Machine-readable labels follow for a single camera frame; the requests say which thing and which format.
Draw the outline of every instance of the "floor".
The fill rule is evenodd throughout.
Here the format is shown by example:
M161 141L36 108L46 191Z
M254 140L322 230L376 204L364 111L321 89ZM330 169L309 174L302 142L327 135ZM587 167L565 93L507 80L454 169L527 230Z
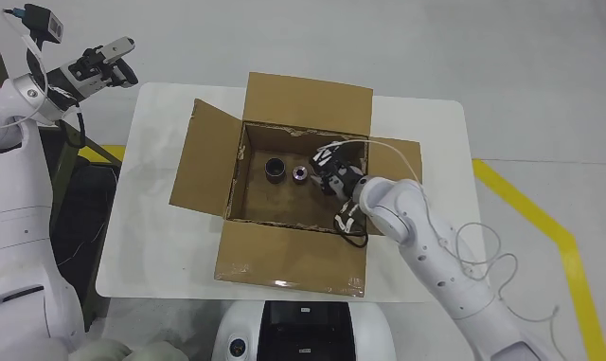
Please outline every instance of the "floor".
M486 160L575 235L606 328L606 0L0 0L3 7L25 2L52 8L65 24L64 44L45 46L48 67L129 35L137 48L126 60L141 82L244 86L255 70L460 101L472 158ZM0 52L11 76L26 72L16 37L3 36ZM137 91L116 88L87 100L88 134L124 145ZM483 222L520 258L508 302L525 316L559 304L560 348L569 360L588 359L557 247L480 181L477 188ZM508 273L500 265L492 283ZM113 299L90 337L133 347L178 338L192 359L204 360L228 304ZM445 314L383 309L400 359L471 358ZM420 320L453 335L420 333ZM528 328L548 341L545 324Z

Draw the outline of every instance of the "black cylindrical object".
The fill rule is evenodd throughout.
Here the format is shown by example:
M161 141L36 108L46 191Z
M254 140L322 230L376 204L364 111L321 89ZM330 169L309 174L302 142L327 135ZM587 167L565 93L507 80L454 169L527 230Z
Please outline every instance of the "black cylindrical object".
M279 158L270 158L265 163L265 177L273 184L282 182L286 176L286 166Z

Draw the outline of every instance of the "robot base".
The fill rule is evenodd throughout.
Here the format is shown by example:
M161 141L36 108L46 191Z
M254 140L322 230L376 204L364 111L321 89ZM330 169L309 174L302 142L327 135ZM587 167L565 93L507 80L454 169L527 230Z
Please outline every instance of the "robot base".
M375 303L237 301L225 313L212 361L384 360L396 351Z

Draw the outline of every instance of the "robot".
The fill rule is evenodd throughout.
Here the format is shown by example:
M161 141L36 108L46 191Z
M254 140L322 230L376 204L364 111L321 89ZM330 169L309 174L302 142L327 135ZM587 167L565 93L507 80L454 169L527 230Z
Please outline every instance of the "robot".
M123 37L86 49L78 59L45 73L42 44L61 42L62 23L34 5L5 13L30 29L25 41L31 73L4 81L0 88L0 170L5 176L0 180L0 354L35 351L36 343L49 339L72 352L84 338L82 314L75 290L57 269L49 240L52 189L37 123L61 120L105 87L137 84L122 60L134 41ZM340 156L342 144L323 147L310 163L318 187L346 202L335 215L335 227L345 237L360 236L361 218L367 217L394 240L463 333L476 360L559 359L516 325L480 278L480 266L461 267L472 252L429 208L419 183L364 175ZM395 360L396 354L376 304L241 301L224 316L212 359Z
M364 175L341 156L346 142L322 147L310 160L313 181L345 202L335 215L335 228L344 236L359 235L362 216L394 240L463 334L475 360L560 360L555 349L514 321L482 278L481 266L472 262L469 247L430 209L422 186ZM361 361L395 360L396 354L376 304L267 301L234 303L223 317L212 359Z
M54 124L104 87L137 84L122 60L134 41L123 37L86 49L46 74L38 53L44 41L61 42L62 23L34 5L5 13L30 29L31 73L0 88L0 354L31 350L47 339L72 352L84 339L84 324L76 291L59 273L50 244L53 196L37 123Z

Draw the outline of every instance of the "white robot body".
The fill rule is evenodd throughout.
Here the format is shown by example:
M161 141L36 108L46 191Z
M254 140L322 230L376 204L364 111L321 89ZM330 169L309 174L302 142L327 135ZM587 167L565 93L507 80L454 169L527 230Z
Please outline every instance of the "white robot body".
M26 107L31 110L12 81L0 89L0 104L3 113L23 116ZM73 351L84 339L82 313L50 244L52 188L40 133L34 120L9 129L6 134L18 135L21 146L0 154L0 170L6 173L0 179L0 352L50 337Z
M465 264L464 272L453 256L456 254L455 230L426 209L417 182L396 183L375 177L368 178L361 189L354 193L360 210L385 236L398 242L400 254L453 319L476 360L560 359L551 348L514 322L517 319L481 279L479 266ZM439 237L431 228L428 215ZM458 257L474 260L462 239L459 239Z

